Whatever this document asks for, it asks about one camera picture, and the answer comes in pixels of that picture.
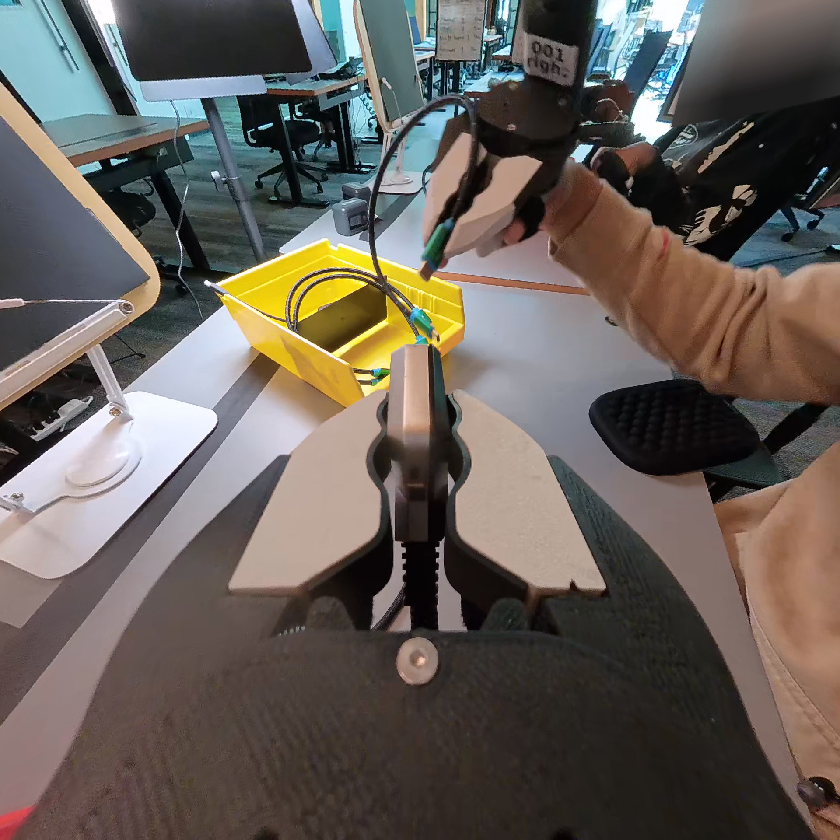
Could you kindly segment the yellow plastic bin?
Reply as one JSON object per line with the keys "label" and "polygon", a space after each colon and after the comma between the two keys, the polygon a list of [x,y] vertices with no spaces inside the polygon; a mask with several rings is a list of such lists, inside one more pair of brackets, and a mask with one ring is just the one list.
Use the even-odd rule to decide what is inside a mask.
{"label": "yellow plastic bin", "polygon": [[[321,239],[232,276],[216,293],[250,345],[342,406],[390,384],[392,355],[418,338],[441,355],[465,337],[461,289],[390,260],[375,273],[371,256]],[[298,334],[298,321],[361,284],[387,298],[386,319],[334,353]]]}

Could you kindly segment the small grey box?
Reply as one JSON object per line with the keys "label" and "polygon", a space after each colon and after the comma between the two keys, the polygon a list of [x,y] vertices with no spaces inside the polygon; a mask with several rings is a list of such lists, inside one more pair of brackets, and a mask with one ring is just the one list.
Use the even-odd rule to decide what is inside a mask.
{"label": "small grey box", "polygon": [[368,228],[371,187],[350,182],[342,184],[341,190],[341,200],[332,205],[335,229],[341,236],[359,235]]}

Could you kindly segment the white power strip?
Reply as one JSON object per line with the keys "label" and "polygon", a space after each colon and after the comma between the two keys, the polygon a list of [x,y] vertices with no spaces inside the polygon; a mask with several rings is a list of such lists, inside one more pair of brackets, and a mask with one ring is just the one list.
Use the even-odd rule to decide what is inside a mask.
{"label": "white power strip", "polygon": [[92,402],[92,395],[72,398],[59,405],[57,409],[52,409],[47,419],[33,425],[26,435],[39,443],[53,434],[63,432],[71,421],[90,408]]}

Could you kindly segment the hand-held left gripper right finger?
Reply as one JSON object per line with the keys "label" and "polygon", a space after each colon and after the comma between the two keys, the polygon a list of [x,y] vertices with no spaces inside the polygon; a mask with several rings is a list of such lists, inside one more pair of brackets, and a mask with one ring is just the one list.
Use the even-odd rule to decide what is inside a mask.
{"label": "hand-held left gripper right finger", "polygon": [[445,574],[466,621],[498,601],[534,616],[546,599],[602,596],[606,583],[543,448],[518,425],[463,390],[455,418],[447,502]]}

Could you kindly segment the black bin divider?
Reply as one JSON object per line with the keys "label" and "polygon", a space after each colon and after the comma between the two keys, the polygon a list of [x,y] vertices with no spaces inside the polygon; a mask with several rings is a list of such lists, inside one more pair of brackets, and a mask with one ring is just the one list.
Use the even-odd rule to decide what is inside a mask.
{"label": "black bin divider", "polygon": [[298,334],[328,353],[340,350],[386,319],[386,296],[361,284],[335,302],[318,305],[298,321]]}

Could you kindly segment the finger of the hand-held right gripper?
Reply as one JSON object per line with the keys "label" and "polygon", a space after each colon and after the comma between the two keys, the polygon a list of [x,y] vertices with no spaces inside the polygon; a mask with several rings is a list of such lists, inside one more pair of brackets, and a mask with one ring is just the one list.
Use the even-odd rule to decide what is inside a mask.
{"label": "finger of the hand-held right gripper", "polygon": [[446,244],[446,258],[467,253],[487,257],[504,246],[511,225],[543,163],[531,156],[486,156],[479,166],[479,185],[469,209],[455,222]]}
{"label": "finger of the hand-held right gripper", "polygon": [[475,144],[468,132],[462,132],[437,163],[427,184],[422,216],[423,264],[442,265],[448,260],[446,244],[456,220],[476,195],[476,166],[485,156],[480,144]]}

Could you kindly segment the wooden desk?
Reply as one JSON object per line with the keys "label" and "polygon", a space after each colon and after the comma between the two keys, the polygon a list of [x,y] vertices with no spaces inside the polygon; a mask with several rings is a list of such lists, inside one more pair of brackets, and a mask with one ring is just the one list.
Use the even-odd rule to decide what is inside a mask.
{"label": "wooden desk", "polygon": [[322,145],[333,147],[338,162],[329,164],[329,172],[368,175],[373,166],[361,161],[356,153],[351,129],[350,103],[365,93],[364,77],[346,79],[307,79],[267,82],[269,95],[288,106],[289,114],[300,108],[301,116],[314,121],[322,130]]}
{"label": "wooden desk", "polygon": [[193,160],[186,138],[209,131],[205,119],[81,114],[43,122],[41,128],[76,167],[99,164],[99,170],[85,175],[99,194],[150,179],[172,225],[180,229],[192,269],[211,271],[168,176],[169,170]]}

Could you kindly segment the black office chair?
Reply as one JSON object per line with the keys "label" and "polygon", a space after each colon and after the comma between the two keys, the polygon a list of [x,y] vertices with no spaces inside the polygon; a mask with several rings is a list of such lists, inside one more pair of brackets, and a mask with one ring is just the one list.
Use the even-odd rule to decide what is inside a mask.
{"label": "black office chair", "polygon": [[249,148],[277,152],[280,163],[255,179],[260,190],[271,175],[278,175],[269,201],[282,206],[324,209],[322,185],[329,179],[324,168],[305,162],[305,148],[318,144],[319,126],[313,121],[286,119],[277,97],[269,93],[236,97],[241,128]]}

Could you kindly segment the person's right forearm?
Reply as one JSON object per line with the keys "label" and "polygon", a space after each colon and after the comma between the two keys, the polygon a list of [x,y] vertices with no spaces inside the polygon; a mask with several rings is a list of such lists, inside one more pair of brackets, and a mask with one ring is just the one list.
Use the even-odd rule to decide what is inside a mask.
{"label": "person's right forearm", "polygon": [[551,259],[678,373],[710,392],[838,405],[838,264],[783,276],[702,254],[574,161],[542,229]]}

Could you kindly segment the white wall chart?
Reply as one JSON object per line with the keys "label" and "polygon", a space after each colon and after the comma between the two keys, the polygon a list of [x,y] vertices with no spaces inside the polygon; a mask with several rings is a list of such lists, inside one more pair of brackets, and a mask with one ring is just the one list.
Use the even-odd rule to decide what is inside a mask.
{"label": "white wall chart", "polygon": [[486,6],[486,1],[437,1],[435,57],[438,61],[481,59]]}

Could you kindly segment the person's beige hoodie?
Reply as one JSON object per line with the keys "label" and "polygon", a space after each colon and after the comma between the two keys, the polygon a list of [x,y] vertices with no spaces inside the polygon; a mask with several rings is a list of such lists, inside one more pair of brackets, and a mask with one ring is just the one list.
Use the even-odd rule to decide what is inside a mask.
{"label": "person's beige hoodie", "polygon": [[801,780],[839,782],[839,444],[717,522]]}

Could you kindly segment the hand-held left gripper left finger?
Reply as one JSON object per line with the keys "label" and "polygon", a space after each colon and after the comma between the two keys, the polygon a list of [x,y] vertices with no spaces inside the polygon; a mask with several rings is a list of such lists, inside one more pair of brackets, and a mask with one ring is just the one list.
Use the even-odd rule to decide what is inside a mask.
{"label": "hand-held left gripper left finger", "polygon": [[371,624],[391,579],[393,537],[383,467],[386,392],[374,392],[310,433],[290,454],[227,584],[233,595],[341,601]]}

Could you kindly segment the person's right hand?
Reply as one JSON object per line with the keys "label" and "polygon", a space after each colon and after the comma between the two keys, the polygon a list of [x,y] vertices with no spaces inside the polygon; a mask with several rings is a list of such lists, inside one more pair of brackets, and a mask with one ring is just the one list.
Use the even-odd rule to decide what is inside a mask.
{"label": "person's right hand", "polygon": [[545,215],[546,195],[531,196],[501,233],[502,247],[512,247],[536,235]]}

